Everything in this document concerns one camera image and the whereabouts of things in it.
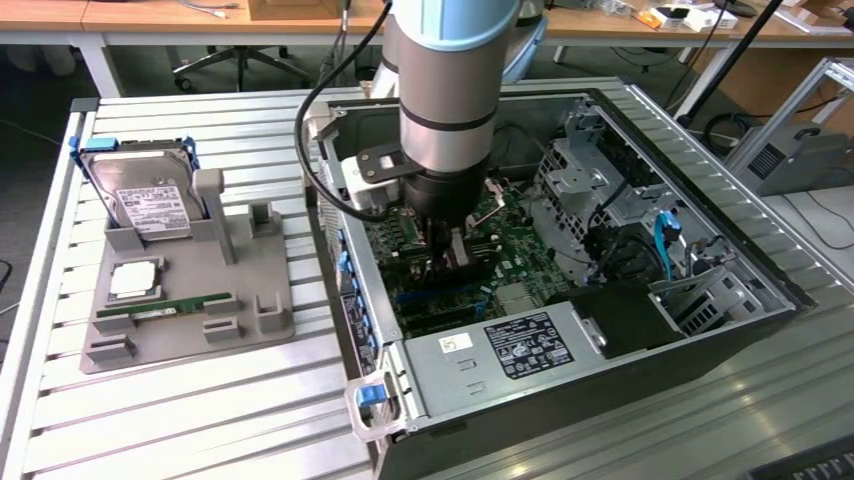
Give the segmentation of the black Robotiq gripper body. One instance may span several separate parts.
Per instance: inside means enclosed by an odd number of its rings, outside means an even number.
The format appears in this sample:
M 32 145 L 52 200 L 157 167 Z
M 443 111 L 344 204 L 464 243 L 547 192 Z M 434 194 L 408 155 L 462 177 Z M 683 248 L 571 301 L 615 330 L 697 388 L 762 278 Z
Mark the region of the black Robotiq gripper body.
M 403 179 L 406 204 L 422 218 L 462 225 L 480 202 L 484 179 L 482 167 L 451 173 L 424 170 Z

